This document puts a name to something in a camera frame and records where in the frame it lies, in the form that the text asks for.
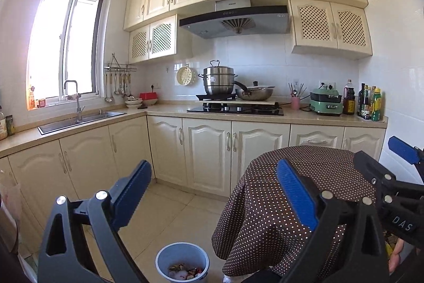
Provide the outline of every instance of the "brown tablecloth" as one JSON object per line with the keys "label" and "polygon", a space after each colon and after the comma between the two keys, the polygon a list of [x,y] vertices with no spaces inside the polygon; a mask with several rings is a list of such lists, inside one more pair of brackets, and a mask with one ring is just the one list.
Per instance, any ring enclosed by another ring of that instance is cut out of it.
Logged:
{"label": "brown tablecloth", "polygon": [[[374,200],[374,189],[353,167],[353,153],[316,146],[286,147],[253,160],[240,179],[212,235],[216,255],[226,260],[223,273],[241,276],[267,266],[283,276],[310,235],[292,211],[278,182],[277,163],[287,159],[301,175],[312,178],[320,190],[340,199]],[[339,226],[321,270],[331,269],[344,226]]]}

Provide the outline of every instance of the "window pane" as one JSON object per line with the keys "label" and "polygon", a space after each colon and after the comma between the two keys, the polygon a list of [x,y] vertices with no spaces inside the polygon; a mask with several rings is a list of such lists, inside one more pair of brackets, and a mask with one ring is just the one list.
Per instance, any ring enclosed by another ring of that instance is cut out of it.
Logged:
{"label": "window pane", "polygon": [[[99,0],[77,0],[68,29],[65,76],[78,82],[80,93],[94,91],[92,45],[98,4]],[[75,92],[75,84],[68,84],[67,93]]]}
{"label": "window pane", "polygon": [[28,53],[28,77],[35,87],[35,99],[59,96],[60,35],[68,3],[44,0],[37,11]]}

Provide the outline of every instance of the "blue bucket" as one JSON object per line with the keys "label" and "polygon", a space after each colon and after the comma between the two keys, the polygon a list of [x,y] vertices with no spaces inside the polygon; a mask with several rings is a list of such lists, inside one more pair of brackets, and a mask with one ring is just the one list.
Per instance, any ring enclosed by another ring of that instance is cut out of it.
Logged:
{"label": "blue bucket", "polygon": [[168,276],[169,267],[177,264],[186,264],[188,267],[200,267],[203,272],[190,280],[184,282],[197,282],[203,280],[208,274],[209,257],[199,246],[189,242],[175,242],[162,248],[156,256],[156,269],[170,282],[181,282]]}

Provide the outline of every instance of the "tiled floor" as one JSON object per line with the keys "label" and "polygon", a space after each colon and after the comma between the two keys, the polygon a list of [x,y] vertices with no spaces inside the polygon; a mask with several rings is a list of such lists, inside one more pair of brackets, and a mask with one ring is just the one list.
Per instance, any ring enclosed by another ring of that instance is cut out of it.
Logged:
{"label": "tiled floor", "polygon": [[[141,199],[130,224],[121,228],[119,235],[150,283],[168,282],[156,271],[156,255],[164,246],[179,241],[202,247],[210,260],[208,283],[221,283],[225,261],[215,255],[211,236],[224,207],[224,202],[154,184]],[[86,235],[100,275],[110,279],[90,230]]]}

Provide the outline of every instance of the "beige countertop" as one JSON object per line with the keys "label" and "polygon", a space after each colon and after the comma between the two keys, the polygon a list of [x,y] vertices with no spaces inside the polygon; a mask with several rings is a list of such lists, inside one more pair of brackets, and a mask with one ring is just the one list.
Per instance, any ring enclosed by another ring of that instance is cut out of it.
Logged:
{"label": "beige countertop", "polygon": [[73,128],[59,130],[53,133],[41,135],[38,128],[32,128],[18,132],[13,136],[7,137],[0,141],[0,158],[18,151],[28,149],[35,145],[58,140],[63,137],[73,135],[75,133],[91,130],[101,126],[110,125],[123,120],[137,118],[138,116],[156,115],[156,116],[177,116],[181,118],[197,118],[211,120],[232,120],[232,121],[249,121],[258,123],[287,123],[287,124],[303,124],[303,125],[329,125],[329,126],[353,126],[353,127],[373,127],[387,128],[387,118],[383,121],[373,122],[364,120],[357,116],[344,115],[341,116],[324,116],[314,112],[293,111],[291,108],[283,108],[284,116],[261,116],[261,115],[244,115],[244,114],[216,114],[216,113],[188,113],[190,108],[199,107],[199,105],[185,104],[159,104],[149,106],[147,109],[129,109],[121,108],[114,110],[115,112],[125,112],[126,114],[115,116],[113,118],[94,121],[92,123],[82,124]]}

